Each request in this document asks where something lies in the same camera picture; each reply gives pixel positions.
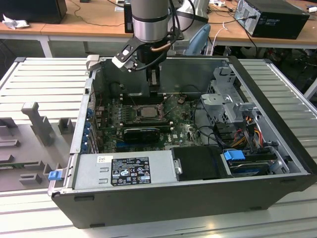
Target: black computer case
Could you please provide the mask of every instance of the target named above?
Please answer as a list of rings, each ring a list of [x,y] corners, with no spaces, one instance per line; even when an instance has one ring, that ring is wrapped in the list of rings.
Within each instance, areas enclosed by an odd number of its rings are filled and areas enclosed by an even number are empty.
[[[1,0],[0,19],[3,14],[14,20],[59,24],[66,15],[65,0]]]
[[[235,19],[252,37],[297,39],[309,14],[284,0],[240,0]]]

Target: paper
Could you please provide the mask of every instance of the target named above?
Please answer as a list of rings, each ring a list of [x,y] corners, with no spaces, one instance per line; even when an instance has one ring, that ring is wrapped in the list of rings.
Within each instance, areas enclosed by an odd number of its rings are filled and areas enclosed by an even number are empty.
[[[25,20],[13,20],[6,17],[5,15],[3,15],[3,19],[4,20],[2,21],[2,23],[6,25],[8,28],[11,28],[13,30],[15,30],[16,28],[23,28],[23,27],[30,26]]]

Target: white sticker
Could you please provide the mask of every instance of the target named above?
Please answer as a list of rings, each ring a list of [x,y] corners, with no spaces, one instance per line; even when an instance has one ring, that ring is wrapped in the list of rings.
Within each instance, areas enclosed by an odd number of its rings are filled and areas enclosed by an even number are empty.
[[[97,156],[97,163],[111,163],[112,155]]]

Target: motherboard chip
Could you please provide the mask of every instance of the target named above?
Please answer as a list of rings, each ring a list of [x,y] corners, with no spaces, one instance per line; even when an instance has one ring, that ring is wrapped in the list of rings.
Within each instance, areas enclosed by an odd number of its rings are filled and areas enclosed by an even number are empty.
[[[141,116],[145,118],[154,118],[158,115],[155,107],[143,107],[141,108]]]

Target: table leg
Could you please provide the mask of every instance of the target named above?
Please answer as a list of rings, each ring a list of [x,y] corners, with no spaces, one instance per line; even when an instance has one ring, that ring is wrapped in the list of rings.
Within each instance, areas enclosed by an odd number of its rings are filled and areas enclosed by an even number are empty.
[[[88,42],[87,41],[84,41],[84,49],[85,49],[85,53],[89,54],[90,51],[89,51],[89,46],[88,46]]]
[[[313,82],[313,84],[307,89],[307,91],[304,93],[305,98],[308,100],[315,94],[317,91],[317,78]]]
[[[52,58],[53,56],[52,56],[50,45],[49,45],[49,38],[43,36],[39,38],[39,41],[41,43],[42,50],[44,52],[45,57]]]

